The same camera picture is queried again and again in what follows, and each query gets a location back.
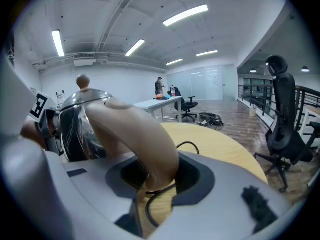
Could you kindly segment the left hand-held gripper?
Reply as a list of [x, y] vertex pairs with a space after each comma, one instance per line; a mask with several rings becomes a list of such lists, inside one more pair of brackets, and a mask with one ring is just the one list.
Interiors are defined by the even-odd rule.
[[26, 121], [39, 123], [48, 151], [62, 155], [57, 104], [48, 95], [34, 94], [16, 74], [6, 56], [0, 57], [0, 138], [21, 135]]

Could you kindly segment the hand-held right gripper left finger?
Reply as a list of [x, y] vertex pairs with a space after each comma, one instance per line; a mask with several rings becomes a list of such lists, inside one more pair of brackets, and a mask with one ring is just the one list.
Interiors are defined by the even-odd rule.
[[0, 175], [10, 197], [48, 240], [139, 240], [136, 204], [116, 219], [77, 189], [59, 156], [22, 137], [0, 137]]

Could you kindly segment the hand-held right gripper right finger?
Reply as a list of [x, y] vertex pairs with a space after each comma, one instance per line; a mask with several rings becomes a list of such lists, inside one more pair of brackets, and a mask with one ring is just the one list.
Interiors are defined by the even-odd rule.
[[152, 240], [276, 240], [303, 207], [240, 166], [184, 151], [179, 156], [171, 212]]

